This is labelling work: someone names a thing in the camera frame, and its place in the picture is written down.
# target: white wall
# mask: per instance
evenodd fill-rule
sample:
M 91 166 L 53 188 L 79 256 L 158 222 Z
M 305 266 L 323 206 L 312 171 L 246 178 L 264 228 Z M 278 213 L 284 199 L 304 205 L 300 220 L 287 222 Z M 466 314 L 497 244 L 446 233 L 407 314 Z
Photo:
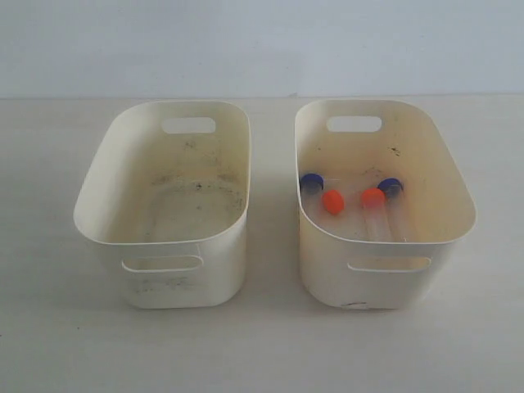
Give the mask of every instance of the white wall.
M 520 0 L 0 4 L 0 97 L 524 92 Z

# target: plastic bin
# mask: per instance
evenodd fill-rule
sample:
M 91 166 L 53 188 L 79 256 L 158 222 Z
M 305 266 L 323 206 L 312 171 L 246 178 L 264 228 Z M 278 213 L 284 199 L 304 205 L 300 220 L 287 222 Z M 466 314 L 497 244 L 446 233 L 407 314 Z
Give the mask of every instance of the plastic bin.
M 218 305 L 241 287 L 251 136 L 226 102 L 149 102 L 119 115 L 75 224 L 140 308 Z
M 331 118 L 353 116 L 380 118 L 382 126 L 376 132 L 328 128 Z M 431 119 L 402 102 L 328 100 L 302 107 L 295 133 L 300 275 L 308 291 L 327 305 L 347 309 L 396 309 L 421 300 L 476 220 L 472 198 Z M 418 242 L 338 237 L 305 214 L 301 175 L 364 176 L 370 170 L 403 180 Z

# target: white table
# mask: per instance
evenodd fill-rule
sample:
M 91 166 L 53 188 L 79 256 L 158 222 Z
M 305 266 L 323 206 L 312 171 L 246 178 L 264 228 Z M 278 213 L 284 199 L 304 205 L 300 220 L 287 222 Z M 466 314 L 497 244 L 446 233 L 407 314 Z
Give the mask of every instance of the white table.
M 478 223 L 424 303 L 365 312 L 298 277 L 293 120 L 308 100 L 231 100 L 253 131 L 246 283 L 224 305 L 162 311 L 123 303 L 72 221 L 108 124 L 139 100 L 0 101 L 0 391 L 522 391 L 524 97 L 395 98 L 435 120 Z

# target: handle cutout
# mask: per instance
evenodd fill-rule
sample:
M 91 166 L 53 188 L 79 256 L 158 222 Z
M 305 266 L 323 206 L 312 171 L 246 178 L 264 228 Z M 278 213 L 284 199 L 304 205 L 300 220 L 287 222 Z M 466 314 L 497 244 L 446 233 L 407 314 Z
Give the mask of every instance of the handle cutout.
M 376 133 L 382 128 L 382 119 L 376 116 L 333 116 L 327 120 L 332 133 Z
M 416 273 L 429 267 L 431 260 L 419 258 L 355 258 L 347 267 L 361 272 Z
M 122 268 L 131 273 L 187 272 L 203 264 L 204 260 L 195 255 L 122 260 Z
M 170 135 L 213 133 L 216 130 L 216 123 L 210 117 L 176 117 L 164 120 L 161 127 L 165 133 Z

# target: blue cap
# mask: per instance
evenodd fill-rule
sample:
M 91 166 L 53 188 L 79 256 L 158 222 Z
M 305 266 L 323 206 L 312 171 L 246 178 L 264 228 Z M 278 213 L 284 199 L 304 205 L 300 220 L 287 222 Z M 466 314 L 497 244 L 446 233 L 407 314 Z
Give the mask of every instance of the blue cap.
M 321 190 L 324 189 L 324 179 L 319 174 L 305 174 L 300 179 L 300 189 L 303 187 L 318 188 Z
M 399 195 L 399 192 L 404 190 L 404 184 L 397 178 L 385 178 L 377 185 L 377 188 L 382 190 L 389 199 Z

